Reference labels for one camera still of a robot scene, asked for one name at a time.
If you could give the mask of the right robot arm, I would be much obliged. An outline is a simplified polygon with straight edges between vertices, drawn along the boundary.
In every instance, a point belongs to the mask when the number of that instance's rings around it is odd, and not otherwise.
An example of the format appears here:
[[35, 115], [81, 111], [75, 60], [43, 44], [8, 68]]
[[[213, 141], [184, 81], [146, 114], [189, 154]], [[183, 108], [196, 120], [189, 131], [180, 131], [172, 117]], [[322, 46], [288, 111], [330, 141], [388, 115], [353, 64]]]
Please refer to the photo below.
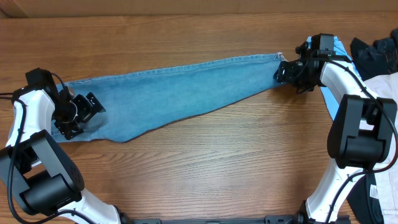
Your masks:
[[314, 193], [291, 223], [349, 223], [338, 212], [352, 188], [374, 166], [387, 159], [397, 140], [397, 103], [371, 91], [355, 73], [352, 61], [339, 55], [332, 34], [312, 36], [296, 47], [299, 58], [280, 63], [274, 78], [289, 83], [297, 93], [327, 87], [339, 107], [327, 138], [330, 163]]

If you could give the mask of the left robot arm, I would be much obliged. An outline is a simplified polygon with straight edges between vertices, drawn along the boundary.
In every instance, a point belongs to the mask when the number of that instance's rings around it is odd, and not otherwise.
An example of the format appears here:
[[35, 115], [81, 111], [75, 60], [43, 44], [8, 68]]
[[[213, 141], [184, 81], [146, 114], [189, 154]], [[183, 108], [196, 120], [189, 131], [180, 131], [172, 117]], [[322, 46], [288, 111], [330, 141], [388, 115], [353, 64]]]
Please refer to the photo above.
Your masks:
[[7, 188], [9, 209], [19, 223], [28, 215], [43, 214], [41, 223], [65, 217], [75, 223], [130, 223], [118, 207], [104, 203], [85, 188], [81, 172], [51, 136], [55, 126], [67, 140], [83, 133], [96, 113], [105, 111], [92, 93], [73, 95], [56, 75], [41, 68], [26, 73], [27, 86], [3, 93], [14, 107], [14, 124], [1, 149], [1, 180]]

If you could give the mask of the light blue denim jeans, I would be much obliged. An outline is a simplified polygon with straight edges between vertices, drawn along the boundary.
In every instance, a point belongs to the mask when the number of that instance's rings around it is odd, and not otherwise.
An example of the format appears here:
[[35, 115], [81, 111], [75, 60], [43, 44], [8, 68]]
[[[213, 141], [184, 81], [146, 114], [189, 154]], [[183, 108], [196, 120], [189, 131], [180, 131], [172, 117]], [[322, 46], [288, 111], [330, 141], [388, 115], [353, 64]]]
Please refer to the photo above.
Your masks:
[[68, 82], [78, 94], [92, 92], [105, 108], [73, 140], [126, 142], [275, 88], [274, 73], [284, 59], [280, 52], [244, 55]]

